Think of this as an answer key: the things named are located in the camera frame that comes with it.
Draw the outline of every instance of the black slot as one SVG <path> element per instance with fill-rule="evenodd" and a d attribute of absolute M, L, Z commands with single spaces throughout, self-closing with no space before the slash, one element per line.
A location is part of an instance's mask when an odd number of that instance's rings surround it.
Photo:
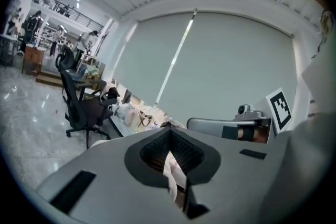
<path fill-rule="evenodd" d="M 81 171 L 79 172 L 51 201 L 50 204 L 58 210 L 68 214 L 85 190 L 89 187 L 95 174 Z"/>
<path fill-rule="evenodd" d="M 264 159 L 266 157 L 266 153 L 262 153 L 262 152 L 257 152 L 257 151 L 251 151 L 251 150 L 242 150 L 241 152 L 239 152 L 243 155 L 252 157 L 252 158 L 256 158 L 256 159 Z"/>

